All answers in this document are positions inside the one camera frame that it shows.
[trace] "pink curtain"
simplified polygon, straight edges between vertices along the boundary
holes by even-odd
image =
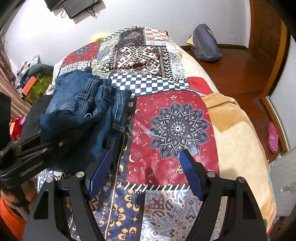
[[[12,87],[15,76],[11,70],[11,65],[0,39],[0,92],[11,98],[11,116],[22,117],[29,113],[31,105],[21,99]]]

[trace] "orange box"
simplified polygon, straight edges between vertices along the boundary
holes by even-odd
[[[32,76],[29,79],[28,83],[25,85],[24,89],[22,90],[22,93],[24,95],[27,95],[29,93],[30,89],[32,88],[33,84],[35,84],[36,80],[37,79],[34,76]]]

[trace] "blue denim jeans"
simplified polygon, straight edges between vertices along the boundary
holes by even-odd
[[[68,172],[84,171],[102,149],[112,153],[116,163],[125,134],[131,91],[111,87],[111,79],[99,79],[89,72],[74,70],[56,79],[53,98],[40,117],[41,141],[78,128],[83,138],[52,167]]]

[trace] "door panel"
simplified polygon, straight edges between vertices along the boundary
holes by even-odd
[[[270,74],[281,39],[281,18],[265,0],[254,0],[254,39],[252,56]]]

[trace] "person's hand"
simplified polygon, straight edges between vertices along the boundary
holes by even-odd
[[[26,200],[29,202],[28,207],[31,210],[32,205],[37,196],[37,191],[34,187],[34,182],[32,180],[29,180],[26,185],[22,186],[22,189],[25,194]],[[1,196],[10,208],[16,209],[16,207],[11,203],[15,202],[15,196],[10,191],[8,191],[7,189],[2,189]]]

